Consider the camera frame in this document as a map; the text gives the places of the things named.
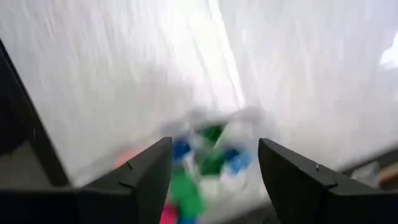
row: plastic piece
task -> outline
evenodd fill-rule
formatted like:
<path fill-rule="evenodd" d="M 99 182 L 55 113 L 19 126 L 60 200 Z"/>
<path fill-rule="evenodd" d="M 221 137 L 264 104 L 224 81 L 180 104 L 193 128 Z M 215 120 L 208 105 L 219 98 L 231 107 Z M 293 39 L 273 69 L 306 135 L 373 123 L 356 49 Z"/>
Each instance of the plastic piece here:
<path fill-rule="evenodd" d="M 217 198 L 220 193 L 220 178 L 204 177 L 200 180 L 199 187 L 201 194 L 207 201 Z"/>
<path fill-rule="evenodd" d="M 182 218 L 193 218 L 203 213 L 206 209 L 205 202 L 200 194 L 184 197 L 179 202 L 180 216 Z"/>
<path fill-rule="evenodd" d="M 188 142 L 183 139 L 178 139 L 173 142 L 173 159 L 178 161 L 184 157 L 184 155 L 191 151 L 191 147 Z"/>
<path fill-rule="evenodd" d="M 175 224 L 177 222 L 177 218 L 177 209 L 172 205 L 165 205 L 160 218 L 160 224 Z"/>
<path fill-rule="evenodd" d="M 181 200 L 195 196 L 197 193 L 196 185 L 188 174 L 181 170 L 172 174 L 171 195 L 174 202 L 180 203 Z"/>
<path fill-rule="evenodd" d="M 181 218 L 178 220 L 177 224 L 195 224 L 195 218 Z"/>
<path fill-rule="evenodd" d="M 227 166 L 230 168 L 233 174 L 237 174 L 241 170 L 246 170 L 249 167 L 251 161 L 251 156 L 244 153 L 236 156 L 234 159 L 229 161 L 227 163 Z"/>
<path fill-rule="evenodd" d="M 239 154 L 240 154 L 240 152 L 237 149 L 229 148 L 229 149 L 225 150 L 225 161 L 226 162 L 232 161 Z"/>
<path fill-rule="evenodd" d="M 218 138 L 220 138 L 221 133 L 224 130 L 225 125 L 223 124 L 219 124 L 219 125 L 214 125 L 211 126 L 209 128 L 206 128 L 202 131 L 200 131 L 200 133 L 207 138 L 209 141 L 215 143 L 217 142 Z"/>
<path fill-rule="evenodd" d="M 200 163 L 201 175 L 219 175 L 225 163 L 223 154 L 208 154 Z"/>

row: white surface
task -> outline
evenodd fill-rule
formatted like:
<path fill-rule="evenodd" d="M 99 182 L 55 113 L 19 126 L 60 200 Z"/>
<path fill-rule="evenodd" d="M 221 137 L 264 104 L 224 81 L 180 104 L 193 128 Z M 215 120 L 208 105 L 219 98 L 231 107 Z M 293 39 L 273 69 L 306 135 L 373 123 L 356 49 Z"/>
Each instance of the white surface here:
<path fill-rule="evenodd" d="M 334 169 L 397 142 L 397 1 L 221 0 L 220 9 L 246 104 L 275 122 L 272 139 Z"/>
<path fill-rule="evenodd" d="M 193 108 L 239 109 L 216 33 L 206 1 L 0 2 L 0 38 L 76 186 Z"/>
<path fill-rule="evenodd" d="M 3 0 L 0 38 L 79 186 L 193 108 L 259 108 L 261 134 L 334 169 L 397 142 L 397 16 L 392 0 Z"/>

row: black frame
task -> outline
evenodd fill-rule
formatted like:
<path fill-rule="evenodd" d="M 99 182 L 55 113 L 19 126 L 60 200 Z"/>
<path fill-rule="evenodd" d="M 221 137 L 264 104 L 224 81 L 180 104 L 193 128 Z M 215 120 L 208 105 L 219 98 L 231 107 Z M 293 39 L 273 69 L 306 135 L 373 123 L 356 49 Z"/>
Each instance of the black frame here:
<path fill-rule="evenodd" d="M 172 138 L 80 188 L 0 191 L 2 223 L 159 223 L 172 171 Z"/>
<path fill-rule="evenodd" d="M 398 222 L 396 192 L 371 188 L 270 139 L 260 139 L 258 154 L 282 224 Z"/>
<path fill-rule="evenodd" d="M 0 88 L 6 93 L 11 108 L 50 183 L 56 187 L 70 185 L 53 144 L 1 40 L 0 74 Z"/>

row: colored blocks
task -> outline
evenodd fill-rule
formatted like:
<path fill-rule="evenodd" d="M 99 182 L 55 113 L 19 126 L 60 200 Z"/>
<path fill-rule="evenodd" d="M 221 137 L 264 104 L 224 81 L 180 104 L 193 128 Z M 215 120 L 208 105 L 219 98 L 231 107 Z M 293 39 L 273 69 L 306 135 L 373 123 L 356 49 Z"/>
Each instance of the colored blocks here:
<path fill-rule="evenodd" d="M 196 195 L 198 193 L 196 185 L 191 177 L 181 170 L 172 174 L 170 187 L 172 200 L 177 203 L 185 197 Z"/>
<path fill-rule="evenodd" d="M 233 148 L 227 149 L 225 151 L 225 161 L 229 162 L 232 161 L 234 158 L 236 158 L 239 155 L 239 151 Z"/>
<path fill-rule="evenodd" d="M 178 220 L 177 224 L 195 224 L 194 218 L 181 218 Z"/>
<path fill-rule="evenodd" d="M 207 138 L 207 140 L 215 143 L 217 142 L 218 138 L 220 138 L 223 130 L 224 130 L 224 125 L 219 124 L 203 129 L 200 131 L 200 133 L 203 137 Z"/>
<path fill-rule="evenodd" d="M 201 175 L 219 175 L 225 163 L 224 155 L 207 155 L 200 162 Z"/>
<path fill-rule="evenodd" d="M 160 218 L 160 224 L 175 224 L 177 217 L 177 210 L 171 205 L 165 205 Z"/>
<path fill-rule="evenodd" d="M 178 139 L 173 142 L 173 159 L 178 161 L 181 160 L 186 153 L 191 151 L 191 147 L 188 142 Z"/>
<path fill-rule="evenodd" d="M 237 174 L 241 170 L 246 170 L 252 159 L 249 154 L 240 154 L 227 163 L 233 174 Z"/>
<path fill-rule="evenodd" d="M 199 194 L 185 197 L 179 203 L 182 218 L 194 218 L 205 211 L 205 202 Z"/>

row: green block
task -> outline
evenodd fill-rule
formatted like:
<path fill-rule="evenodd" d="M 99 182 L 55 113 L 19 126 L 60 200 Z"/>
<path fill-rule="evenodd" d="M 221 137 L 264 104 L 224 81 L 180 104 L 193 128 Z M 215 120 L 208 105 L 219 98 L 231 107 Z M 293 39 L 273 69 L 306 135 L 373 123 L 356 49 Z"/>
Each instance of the green block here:
<path fill-rule="evenodd" d="M 180 201 L 179 207 L 183 218 L 194 218 L 203 213 L 206 209 L 205 201 L 199 194 L 185 197 Z"/>
<path fill-rule="evenodd" d="M 172 174 L 170 187 L 172 200 L 177 203 L 185 197 L 197 194 L 197 187 L 194 181 L 184 171 L 179 170 Z"/>
<path fill-rule="evenodd" d="M 225 125 L 223 125 L 223 124 L 214 125 L 214 126 L 211 126 L 209 128 L 206 128 L 206 129 L 200 131 L 200 133 L 203 135 L 203 137 L 205 137 L 208 140 L 210 140 L 211 142 L 215 143 L 220 138 L 221 133 L 224 130 L 224 127 L 225 127 Z"/>
<path fill-rule="evenodd" d="M 225 163 L 223 154 L 210 154 L 200 162 L 201 175 L 219 175 Z"/>

